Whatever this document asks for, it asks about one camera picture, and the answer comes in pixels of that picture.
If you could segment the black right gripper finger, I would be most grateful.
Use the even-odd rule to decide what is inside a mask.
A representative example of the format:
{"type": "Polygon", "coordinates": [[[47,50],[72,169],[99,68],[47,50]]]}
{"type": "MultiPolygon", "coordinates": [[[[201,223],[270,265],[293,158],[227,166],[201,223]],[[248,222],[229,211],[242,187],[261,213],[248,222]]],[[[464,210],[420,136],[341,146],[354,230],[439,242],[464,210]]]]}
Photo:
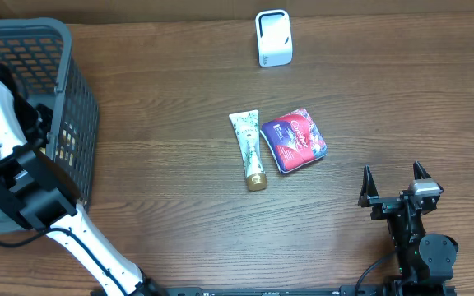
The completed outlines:
{"type": "Polygon", "coordinates": [[[413,173],[415,180],[431,178],[419,161],[413,163],[413,173]]]}
{"type": "Polygon", "coordinates": [[[369,207],[372,205],[372,200],[379,199],[379,193],[375,185],[372,173],[368,165],[364,167],[363,183],[360,190],[360,197],[358,206],[369,207]]]}

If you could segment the red purple Carefree pack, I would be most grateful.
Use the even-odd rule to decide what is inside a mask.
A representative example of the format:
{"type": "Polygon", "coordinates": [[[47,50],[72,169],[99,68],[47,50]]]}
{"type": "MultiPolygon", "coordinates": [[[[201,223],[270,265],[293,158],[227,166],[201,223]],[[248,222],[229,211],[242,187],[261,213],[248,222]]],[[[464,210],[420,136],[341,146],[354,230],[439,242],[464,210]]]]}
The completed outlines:
{"type": "Polygon", "coordinates": [[[290,173],[327,155],[326,141],[305,108],[264,123],[260,132],[281,173],[290,173]]]}

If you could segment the white floral cream tube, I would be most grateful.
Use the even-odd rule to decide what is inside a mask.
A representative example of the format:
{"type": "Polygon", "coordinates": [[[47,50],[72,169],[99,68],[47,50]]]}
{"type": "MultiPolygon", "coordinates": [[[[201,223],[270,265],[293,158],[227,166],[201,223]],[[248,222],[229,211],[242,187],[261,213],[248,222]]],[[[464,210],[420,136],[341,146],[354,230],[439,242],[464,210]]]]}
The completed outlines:
{"type": "Polygon", "coordinates": [[[267,176],[260,155],[259,112],[255,110],[232,113],[230,122],[239,143],[248,190],[260,191],[267,187],[267,176]]]}

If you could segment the orange Kleenex tissue pack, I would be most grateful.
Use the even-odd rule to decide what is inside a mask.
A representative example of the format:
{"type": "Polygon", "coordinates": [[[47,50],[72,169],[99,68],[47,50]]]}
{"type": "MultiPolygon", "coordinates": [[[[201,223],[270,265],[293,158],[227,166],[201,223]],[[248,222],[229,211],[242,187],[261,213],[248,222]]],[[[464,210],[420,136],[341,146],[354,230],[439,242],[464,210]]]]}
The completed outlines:
{"type": "Polygon", "coordinates": [[[59,136],[56,155],[68,166],[74,167],[80,153],[78,126],[75,123],[65,122],[59,136]]]}

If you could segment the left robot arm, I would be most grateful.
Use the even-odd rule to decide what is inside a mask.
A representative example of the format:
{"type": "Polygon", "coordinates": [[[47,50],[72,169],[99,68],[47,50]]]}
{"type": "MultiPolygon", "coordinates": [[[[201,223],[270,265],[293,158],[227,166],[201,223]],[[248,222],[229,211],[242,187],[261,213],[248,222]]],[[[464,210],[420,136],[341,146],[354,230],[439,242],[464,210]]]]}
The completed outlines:
{"type": "Polygon", "coordinates": [[[48,143],[52,109],[31,105],[10,69],[0,63],[0,210],[70,252],[99,282],[103,295],[164,295],[154,280],[124,257],[92,223],[72,178],[41,148],[48,143]]]}

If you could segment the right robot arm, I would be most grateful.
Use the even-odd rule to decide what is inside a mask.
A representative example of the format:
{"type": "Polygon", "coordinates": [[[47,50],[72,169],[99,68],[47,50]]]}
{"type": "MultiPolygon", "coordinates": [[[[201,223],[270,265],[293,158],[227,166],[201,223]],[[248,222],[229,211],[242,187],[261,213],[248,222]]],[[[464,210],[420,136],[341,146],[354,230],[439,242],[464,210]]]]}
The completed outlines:
{"type": "Polygon", "coordinates": [[[369,266],[357,280],[355,295],[455,295],[446,282],[453,278],[458,243],[443,234],[428,234],[422,217],[437,209],[444,189],[423,168],[413,164],[414,180],[396,197],[381,197],[372,173],[364,167],[359,207],[372,210],[372,220],[385,220],[393,241],[393,251],[369,266]],[[389,276],[378,286],[362,283],[381,264],[397,259],[399,274],[389,276]]]}

